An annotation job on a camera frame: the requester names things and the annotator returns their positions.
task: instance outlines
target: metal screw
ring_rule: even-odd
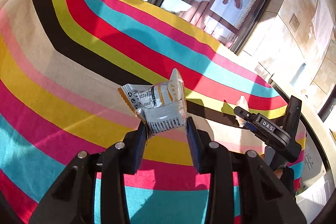
[[[254,150],[249,150],[247,152],[247,155],[250,157],[250,158],[255,158],[257,156],[257,152],[254,151]]]
[[[77,157],[80,158],[80,159],[83,159],[87,156],[87,152],[86,151],[80,151],[78,152],[77,154]]]
[[[209,147],[215,149],[219,147],[219,144],[217,142],[209,142]]]
[[[117,149],[123,149],[125,147],[125,144],[123,142],[118,142],[115,144],[115,148]]]

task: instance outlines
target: black stripe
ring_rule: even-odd
[[[152,85],[152,83],[116,66],[68,37],[58,22],[52,0],[33,0],[33,4],[43,29],[56,51],[118,85]],[[202,105],[201,100],[199,104],[187,100],[189,113],[228,126],[239,126],[234,115],[222,113]]]

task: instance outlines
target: das logo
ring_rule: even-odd
[[[263,127],[267,128],[268,130],[271,130],[274,132],[275,127],[271,125],[269,122],[265,121],[264,119],[261,119],[260,123],[262,124]]]

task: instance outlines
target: beige stripe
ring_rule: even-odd
[[[134,117],[117,91],[119,85],[84,68],[54,49],[43,30],[32,0],[22,0],[20,9],[16,9],[15,2],[16,0],[8,0],[6,4],[13,33],[23,53],[39,72],[86,99]]]

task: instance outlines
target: pink stripe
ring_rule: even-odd
[[[299,126],[299,132],[296,133],[295,140],[301,140],[306,138],[306,128]]]
[[[11,30],[11,25],[6,16],[5,9],[0,10],[0,32],[4,38],[4,41],[11,52],[15,62],[20,67],[20,69],[36,84],[38,84],[43,89],[49,91],[58,98],[72,104],[78,108],[81,108],[89,113],[95,114],[99,117],[107,119],[111,122],[122,124],[131,129],[137,129],[139,125],[139,119],[136,117],[131,117],[120,113],[118,111],[109,109],[100,104],[97,104],[91,100],[79,96],[73,93],[61,85],[58,85],[51,79],[44,76],[26,58],[22,52],[19,43],[16,41],[15,35]]]
[[[9,206],[14,210],[23,223],[28,223],[28,220],[38,203],[32,200],[19,187],[17,187],[1,169],[0,190]]]
[[[264,153],[265,146],[248,146],[248,145],[239,145],[235,143],[227,143],[221,140],[215,140],[216,142],[220,143],[221,145],[225,146],[229,151],[234,151],[238,153],[245,153],[247,150],[254,150],[256,151],[259,155]]]
[[[299,158],[295,161],[295,162],[293,162],[293,163],[287,163],[287,166],[292,166],[292,165],[295,165],[295,164],[298,164],[298,163],[300,163],[300,162],[302,162],[303,161],[303,158],[304,158],[304,156],[305,156],[305,151],[304,150],[302,150],[301,151],[301,153],[300,153],[300,156],[299,156]]]
[[[60,129],[37,115],[19,101],[2,81],[0,94],[0,113],[4,118],[30,143],[60,163],[67,165],[80,150],[86,150],[90,154],[105,150]],[[155,185],[156,189],[163,188],[161,190],[186,191],[194,190],[198,185],[208,188],[209,178],[207,175],[197,174],[192,166],[143,160],[140,171],[135,176],[129,176],[125,183],[127,186],[139,188],[152,189],[151,187]]]
[[[233,186],[239,186],[238,172],[232,172]]]
[[[207,56],[212,62],[220,65],[221,67],[238,74],[246,79],[249,79],[259,85],[270,88],[271,86],[266,83],[259,75],[233,63],[227,58],[216,53],[209,45],[200,43],[194,37],[175,29],[166,22],[163,22],[156,17],[141,11],[131,5],[126,4],[120,0],[101,0],[111,9],[121,12],[135,19],[136,21],[147,25],[165,36],[177,41],[178,43],[192,49],[195,52]]]

